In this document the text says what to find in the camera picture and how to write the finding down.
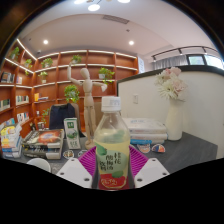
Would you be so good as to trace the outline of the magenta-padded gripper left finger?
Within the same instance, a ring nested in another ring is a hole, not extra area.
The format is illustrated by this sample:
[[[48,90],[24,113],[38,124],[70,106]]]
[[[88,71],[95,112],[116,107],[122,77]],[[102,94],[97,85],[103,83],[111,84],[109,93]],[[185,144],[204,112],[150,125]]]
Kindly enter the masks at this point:
[[[70,158],[57,176],[84,188],[91,188],[96,172],[96,148],[87,150],[79,158]]]

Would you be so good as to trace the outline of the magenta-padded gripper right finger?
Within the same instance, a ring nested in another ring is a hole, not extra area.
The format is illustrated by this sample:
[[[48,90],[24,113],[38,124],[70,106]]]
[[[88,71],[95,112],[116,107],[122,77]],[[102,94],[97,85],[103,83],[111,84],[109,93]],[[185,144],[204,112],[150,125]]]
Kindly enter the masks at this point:
[[[156,158],[148,158],[130,146],[129,187],[140,188],[169,175]]]

